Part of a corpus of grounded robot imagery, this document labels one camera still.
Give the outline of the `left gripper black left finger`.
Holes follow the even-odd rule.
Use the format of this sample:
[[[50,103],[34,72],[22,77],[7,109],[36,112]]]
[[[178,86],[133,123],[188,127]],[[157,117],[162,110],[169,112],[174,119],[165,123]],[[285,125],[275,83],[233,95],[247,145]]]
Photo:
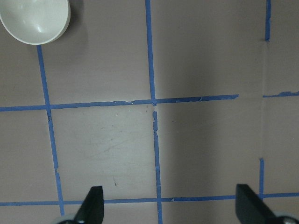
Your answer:
[[[94,186],[89,190],[73,222],[75,224],[101,224],[104,219],[103,187]]]

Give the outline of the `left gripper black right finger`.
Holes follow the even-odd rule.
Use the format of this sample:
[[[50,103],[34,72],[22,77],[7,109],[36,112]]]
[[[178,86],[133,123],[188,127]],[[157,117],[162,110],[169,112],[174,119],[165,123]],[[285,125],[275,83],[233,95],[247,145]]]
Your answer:
[[[241,224],[281,224],[270,208],[247,184],[237,184],[235,193],[235,212]]]

